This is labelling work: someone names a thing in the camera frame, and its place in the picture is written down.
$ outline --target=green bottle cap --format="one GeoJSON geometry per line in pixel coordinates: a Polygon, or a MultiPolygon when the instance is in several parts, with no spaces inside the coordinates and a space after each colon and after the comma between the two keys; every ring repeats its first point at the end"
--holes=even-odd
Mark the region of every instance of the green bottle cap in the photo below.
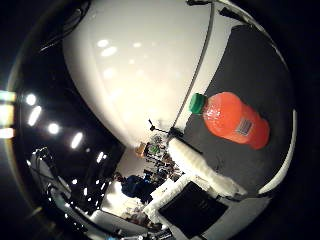
{"type": "Polygon", "coordinates": [[[190,101],[189,110],[194,114],[200,114],[204,104],[206,103],[206,99],[207,97],[200,93],[193,94],[190,101]]]}

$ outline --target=person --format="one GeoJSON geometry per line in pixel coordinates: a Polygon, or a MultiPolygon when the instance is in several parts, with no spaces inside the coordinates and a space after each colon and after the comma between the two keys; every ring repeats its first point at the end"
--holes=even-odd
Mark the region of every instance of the person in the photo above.
{"type": "Polygon", "coordinates": [[[139,198],[143,204],[152,201],[150,194],[156,189],[154,184],[136,175],[125,178],[119,172],[113,174],[113,179],[121,182],[121,191],[124,195],[130,198],[139,198]]]}

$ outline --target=bottle label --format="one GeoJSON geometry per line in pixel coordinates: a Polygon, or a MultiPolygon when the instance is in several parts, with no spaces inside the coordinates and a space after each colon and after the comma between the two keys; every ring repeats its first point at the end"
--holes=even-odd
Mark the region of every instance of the bottle label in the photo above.
{"type": "Polygon", "coordinates": [[[240,133],[241,135],[248,136],[251,127],[252,127],[251,121],[245,118],[241,118],[241,121],[236,129],[236,132],[240,133]]]}

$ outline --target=plastic bottle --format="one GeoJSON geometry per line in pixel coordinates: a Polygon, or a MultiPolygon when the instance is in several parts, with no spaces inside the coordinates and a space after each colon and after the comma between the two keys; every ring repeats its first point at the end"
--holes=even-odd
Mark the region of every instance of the plastic bottle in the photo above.
{"type": "Polygon", "coordinates": [[[268,143],[268,122],[231,92],[218,93],[210,98],[195,93],[189,110],[202,114],[208,130],[218,137],[248,144],[253,149],[261,149],[268,143]]]}

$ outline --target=light fixture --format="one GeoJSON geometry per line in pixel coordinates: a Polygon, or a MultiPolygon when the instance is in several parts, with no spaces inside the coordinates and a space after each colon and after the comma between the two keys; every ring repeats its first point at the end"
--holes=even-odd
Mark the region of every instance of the light fixture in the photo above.
{"type": "Polygon", "coordinates": [[[34,94],[28,94],[26,97],[26,103],[30,106],[33,106],[37,101],[37,98],[34,94]]]}
{"type": "Polygon", "coordinates": [[[97,163],[99,163],[103,157],[104,153],[103,152],[100,152],[98,157],[97,157],[97,163]]]}
{"type": "Polygon", "coordinates": [[[81,132],[78,132],[72,139],[71,148],[72,149],[77,148],[79,146],[82,138],[83,138],[83,134],[81,132]]]}
{"type": "Polygon", "coordinates": [[[132,46],[133,46],[134,48],[139,48],[139,47],[142,46],[142,43],[141,43],[141,42],[135,42],[135,43],[133,43],[132,46]]]}
{"type": "Polygon", "coordinates": [[[56,123],[50,123],[48,126],[48,131],[51,134],[57,134],[59,132],[59,130],[60,130],[60,127],[56,123]]]}
{"type": "Polygon", "coordinates": [[[16,93],[0,90],[0,100],[14,102],[16,101],[16,98],[16,93]]]}
{"type": "Polygon", "coordinates": [[[2,128],[0,129],[0,138],[10,139],[14,137],[14,129],[13,128],[2,128]]]}
{"type": "Polygon", "coordinates": [[[102,57],[110,57],[118,51],[116,47],[108,47],[101,52],[102,57]]]}
{"type": "Polygon", "coordinates": [[[30,126],[34,126],[34,124],[37,122],[41,111],[42,111],[42,108],[40,106],[37,106],[32,109],[31,114],[29,116],[29,120],[28,120],[28,124],[30,126]]]}
{"type": "Polygon", "coordinates": [[[107,79],[113,78],[115,75],[115,70],[113,68],[107,68],[103,71],[103,77],[107,79]]]}
{"type": "Polygon", "coordinates": [[[101,48],[106,47],[108,44],[109,44],[109,41],[107,39],[102,39],[97,42],[97,46],[101,48]]]}
{"type": "Polygon", "coordinates": [[[8,126],[14,123],[14,107],[11,104],[0,105],[0,125],[8,126]]]}

